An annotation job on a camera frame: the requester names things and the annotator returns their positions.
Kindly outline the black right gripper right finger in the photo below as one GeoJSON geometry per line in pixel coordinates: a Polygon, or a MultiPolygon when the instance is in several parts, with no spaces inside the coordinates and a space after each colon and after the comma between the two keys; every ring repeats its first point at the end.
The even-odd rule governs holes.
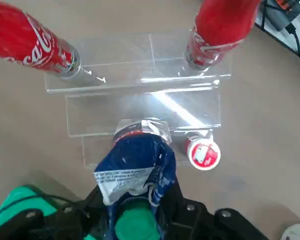
{"type": "Polygon", "coordinates": [[[221,208],[210,213],[201,202],[183,196],[176,181],[162,198],[164,240],[266,240],[240,212],[221,208]]]}

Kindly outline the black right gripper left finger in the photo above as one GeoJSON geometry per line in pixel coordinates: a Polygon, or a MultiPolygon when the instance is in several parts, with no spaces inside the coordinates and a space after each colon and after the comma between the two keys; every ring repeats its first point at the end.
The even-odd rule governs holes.
{"type": "Polygon", "coordinates": [[[19,186],[0,206],[0,240],[105,240],[107,231],[108,215],[98,187],[73,201],[19,186]]]}

